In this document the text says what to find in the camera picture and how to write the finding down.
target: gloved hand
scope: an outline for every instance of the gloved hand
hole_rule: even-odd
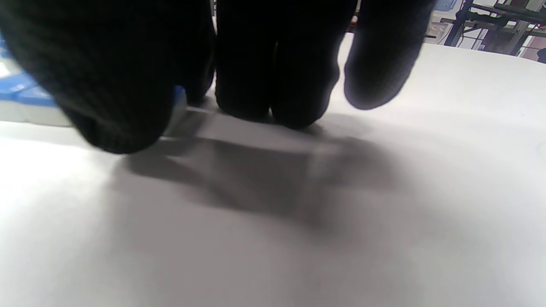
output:
[[[418,56],[434,0],[363,0],[345,67],[353,106],[391,100]],[[339,77],[357,0],[0,0],[0,31],[87,141],[132,153],[163,133],[173,86],[198,103],[211,85],[227,114],[303,128]]]

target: white surface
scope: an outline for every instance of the white surface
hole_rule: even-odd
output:
[[[0,100],[0,121],[25,121],[18,103],[7,100]]]
[[[57,107],[21,104],[20,108],[26,119],[31,123],[57,127],[72,125],[66,115]]]
[[[545,72],[426,45],[319,137],[192,113],[134,157],[0,123],[0,306],[543,307]]]

